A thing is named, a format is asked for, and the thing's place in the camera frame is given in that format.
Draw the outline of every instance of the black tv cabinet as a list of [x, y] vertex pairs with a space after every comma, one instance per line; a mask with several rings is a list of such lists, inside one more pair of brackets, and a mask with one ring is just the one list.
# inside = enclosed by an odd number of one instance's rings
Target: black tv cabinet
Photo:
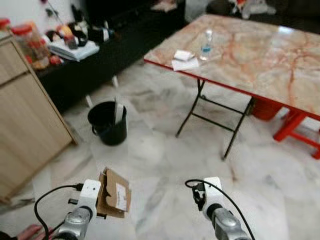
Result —
[[185, 25], [185, 1], [168, 13], [146, 10], [100, 45], [98, 53], [80, 61], [65, 60], [36, 72], [60, 112], [72, 107], [102, 83], [144, 56]]

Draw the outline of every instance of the red lid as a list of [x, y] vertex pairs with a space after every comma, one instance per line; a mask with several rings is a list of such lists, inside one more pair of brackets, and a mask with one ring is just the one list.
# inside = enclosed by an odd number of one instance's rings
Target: red lid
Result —
[[5, 27], [9, 23], [10, 23], [10, 20], [8, 18], [0, 17], [0, 28]]
[[12, 27], [11, 31], [15, 35], [24, 35], [24, 34], [30, 33], [32, 31], [32, 27], [30, 25], [23, 24], [23, 25]]

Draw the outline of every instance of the cardboard label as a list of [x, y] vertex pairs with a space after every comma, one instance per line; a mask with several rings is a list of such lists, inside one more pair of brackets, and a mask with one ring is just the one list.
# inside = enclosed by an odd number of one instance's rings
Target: cardboard label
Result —
[[127, 210], [127, 196], [126, 188], [119, 183], [115, 184], [116, 187], [116, 205], [117, 209], [126, 211]]

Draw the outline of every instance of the marble table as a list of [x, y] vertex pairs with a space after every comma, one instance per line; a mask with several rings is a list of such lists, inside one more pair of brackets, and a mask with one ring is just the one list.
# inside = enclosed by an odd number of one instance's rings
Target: marble table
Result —
[[[286, 136], [299, 139], [291, 133], [305, 117], [320, 120], [320, 35], [203, 15], [149, 51], [144, 60], [172, 70], [178, 49], [199, 57], [207, 29], [213, 30], [209, 60], [180, 73], [289, 108], [294, 121], [285, 121], [275, 135], [278, 141]], [[311, 145], [319, 155], [320, 145]]]

